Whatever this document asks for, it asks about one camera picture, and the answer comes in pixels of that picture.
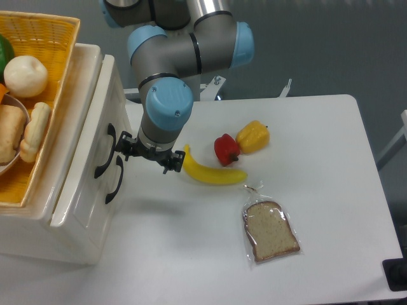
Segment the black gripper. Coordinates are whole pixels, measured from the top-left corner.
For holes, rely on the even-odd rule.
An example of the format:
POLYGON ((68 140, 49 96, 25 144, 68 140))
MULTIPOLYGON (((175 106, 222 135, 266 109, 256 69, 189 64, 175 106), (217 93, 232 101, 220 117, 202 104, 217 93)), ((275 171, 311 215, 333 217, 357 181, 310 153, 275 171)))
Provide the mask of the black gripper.
POLYGON ((132 134, 122 131, 115 146, 115 151, 122 154, 125 161, 130 157, 143 157, 155 161, 163 167, 163 174, 168 171, 179 173, 183 167, 186 153, 184 151, 172 152, 175 142, 156 143, 145 135, 138 135, 136 139, 132 134))

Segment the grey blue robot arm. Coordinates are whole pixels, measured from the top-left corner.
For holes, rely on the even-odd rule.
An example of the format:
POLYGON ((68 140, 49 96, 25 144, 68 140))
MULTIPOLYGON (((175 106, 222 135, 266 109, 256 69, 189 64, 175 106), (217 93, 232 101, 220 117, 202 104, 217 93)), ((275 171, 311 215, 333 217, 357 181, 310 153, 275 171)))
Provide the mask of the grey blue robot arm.
POLYGON ((123 132, 116 150, 179 172, 185 154, 174 144, 194 103, 188 77, 248 64, 254 57, 249 25, 226 1, 101 1, 111 27, 134 26, 127 53, 143 106, 136 137, 123 132))

